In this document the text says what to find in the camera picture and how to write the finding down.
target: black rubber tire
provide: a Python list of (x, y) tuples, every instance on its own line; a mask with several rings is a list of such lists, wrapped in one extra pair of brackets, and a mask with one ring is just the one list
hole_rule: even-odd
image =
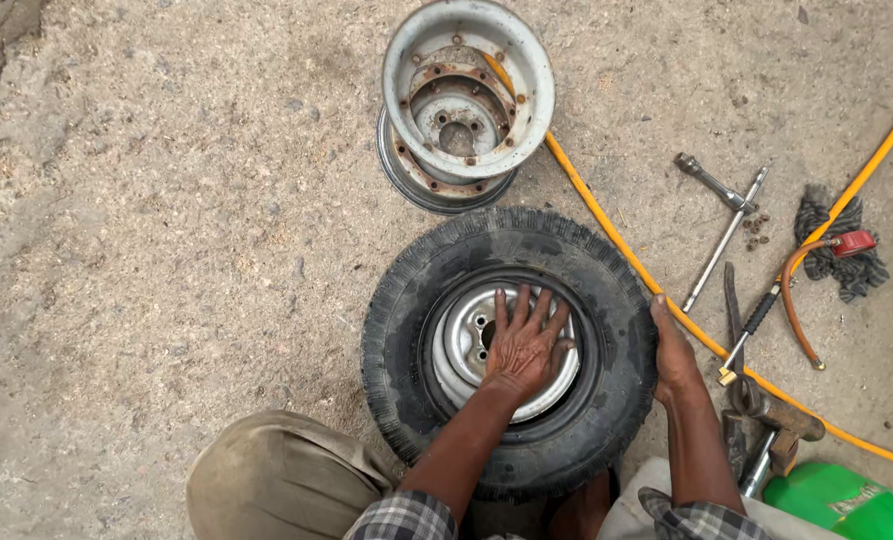
[(639, 280), (617, 248), (572, 219), (481, 208), (404, 249), (381, 277), (363, 326), (369, 409), (392, 450), (413, 465), (456, 411), (432, 375), (430, 321), (461, 287), (498, 276), (554, 289), (570, 303), (581, 368), (554, 409), (507, 429), (474, 497), (520, 503), (562, 496), (622, 456), (653, 405), (657, 381), (656, 326)]

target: plaid shirt sleeve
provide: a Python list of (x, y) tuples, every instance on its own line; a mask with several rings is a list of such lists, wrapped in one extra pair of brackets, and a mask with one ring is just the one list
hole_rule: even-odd
[(656, 523), (657, 540), (770, 540), (759, 525), (737, 512), (710, 502), (673, 506), (670, 497), (640, 488), (639, 503)]
[(456, 540), (450, 509), (423, 491), (397, 491), (374, 502), (344, 540)]

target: black handle grip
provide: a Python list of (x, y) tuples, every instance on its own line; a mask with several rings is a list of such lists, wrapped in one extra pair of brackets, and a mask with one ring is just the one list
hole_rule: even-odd
[(774, 293), (773, 289), (777, 289), (777, 287), (772, 287), (770, 292), (764, 294), (763, 298), (759, 299), (756, 309), (752, 311), (752, 315), (747, 319), (746, 324), (743, 325), (743, 332), (752, 336), (754, 332), (757, 331), (757, 327), (760, 323), (764, 322), (764, 317), (767, 313), (770, 313), (770, 308), (773, 308), (773, 303), (776, 302), (777, 297), (780, 296), (780, 291), (776, 290), (776, 293)]

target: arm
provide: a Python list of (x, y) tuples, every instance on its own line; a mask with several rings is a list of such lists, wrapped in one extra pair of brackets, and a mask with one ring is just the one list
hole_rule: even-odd
[(659, 332), (654, 396), (666, 409), (674, 506), (707, 502), (746, 515), (740, 490), (720, 442), (720, 423), (693, 347), (676, 325), (667, 296), (657, 294), (650, 314)]
[(401, 491), (418, 490), (435, 497), (449, 507), (458, 524), (483, 466), (500, 445), (514, 411), (549, 381), (557, 372), (563, 352), (573, 347), (573, 340), (557, 341), (570, 317), (567, 303), (559, 302), (542, 327), (552, 294), (542, 291), (532, 314), (529, 298), (530, 287), (522, 283), (508, 322), (506, 294), (496, 289), (496, 333), (488, 351), (487, 373), (399, 486)]

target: rag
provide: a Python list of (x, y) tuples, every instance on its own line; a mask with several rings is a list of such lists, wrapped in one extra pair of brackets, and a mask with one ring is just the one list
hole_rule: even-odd
[[(810, 183), (803, 190), (800, 209), (797, 210), (793, 224), (793, 234), (797, 242), (802, 244), (818, 227), (830, 219), (827, 209), (833, 202), (830, 191), (824, 185)], [(840, 215), (833, 220), (824, 234), (831, 238), (862, 229), (863, 201), (853, 197), (847, 202)], [(876, 243), (880, 237), (870, 231)], [(840, 282), (840, 300), (849, 304), (858, 296), (865, 297), (870, 288), (878, 288), (890, 279), (886, 264), (877, 255), (877, 250), (863, 251), (852, 256), (836, 258), (830, 248), (819, 248), (810, 251), (803, 260), (803, 271), (813, 281), (833, 276)]]

